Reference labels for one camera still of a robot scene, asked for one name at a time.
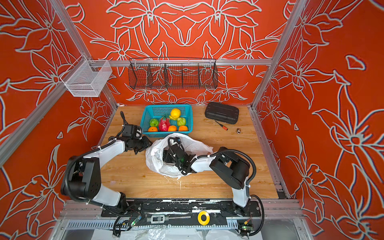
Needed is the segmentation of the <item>orange fruit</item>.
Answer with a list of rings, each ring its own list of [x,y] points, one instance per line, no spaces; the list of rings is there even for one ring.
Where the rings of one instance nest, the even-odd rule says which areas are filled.
[[[177,126],[173,126],[173,125],[171,125],[171,126],[169,126],[169,128],[168,128],[168,132],[177,132],[177,131],[178,131]]]
[[[150,133],[158,132],[158,131],[159,131],[159,130],[158,130],[157,127],[150,127],[150,128],[148,129],[148,132],[150,132]]]
[[[188,130],[189,128],[187,126],[179,126],[179,129],[178,129],[179,132],[187,132]]]

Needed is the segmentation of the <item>white plastic bag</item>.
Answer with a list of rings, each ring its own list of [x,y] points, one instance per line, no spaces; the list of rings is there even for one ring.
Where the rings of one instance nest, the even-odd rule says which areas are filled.
[[[156,140],[146,150],[147,167],[170,178],[211,171],[214,159],[212,147],[177,133]]]

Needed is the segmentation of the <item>red dragon fruit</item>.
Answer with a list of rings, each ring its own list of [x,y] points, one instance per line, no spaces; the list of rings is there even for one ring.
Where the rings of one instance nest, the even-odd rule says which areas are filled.
[[[159,130],[161,132],[167,132],[170,125],[170,119],[167,115],[163,115],[159,119]]]

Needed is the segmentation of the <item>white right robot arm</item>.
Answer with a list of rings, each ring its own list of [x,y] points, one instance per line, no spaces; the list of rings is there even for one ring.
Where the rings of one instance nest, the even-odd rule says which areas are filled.
[[[250,174],[253,160],[241,151],[220,147],[211,155],[187,154],[180,144],[173,144],[163,153],[163,162],[176,167],[177,173],[186,176],[205,171],[213,171],[232,188],[233,203],[244,208],[250,199]]]

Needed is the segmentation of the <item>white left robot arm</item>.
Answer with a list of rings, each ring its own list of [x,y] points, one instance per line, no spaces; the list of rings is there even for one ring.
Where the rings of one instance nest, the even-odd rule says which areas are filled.
[[[122,214],[128,209],[125,194],[102,184],[101,168],[114,157],[133,151],[135,154],[149,148],[152,142],[146,137],[110,137],[106,145],[99,146],[68,160],[61,193],[72,200],[112,208]]]

